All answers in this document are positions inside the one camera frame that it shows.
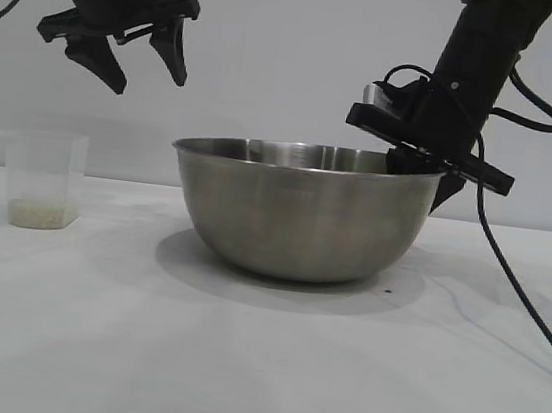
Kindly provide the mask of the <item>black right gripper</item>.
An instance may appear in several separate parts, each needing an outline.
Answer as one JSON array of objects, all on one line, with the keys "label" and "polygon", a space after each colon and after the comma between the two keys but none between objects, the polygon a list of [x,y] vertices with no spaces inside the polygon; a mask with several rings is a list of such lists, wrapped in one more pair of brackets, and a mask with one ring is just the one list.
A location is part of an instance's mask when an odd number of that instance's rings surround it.
[{"label": "black right gripper", "polygon": [[472,154],[507,77],[520,59],[489,54],[480,60],[445,49],[434,71],[399,64],[364,89],[346,123],[393,145],[386,172],[444,173],[430,212],[464,189],[466,181],[507,195],[514,178]]}]

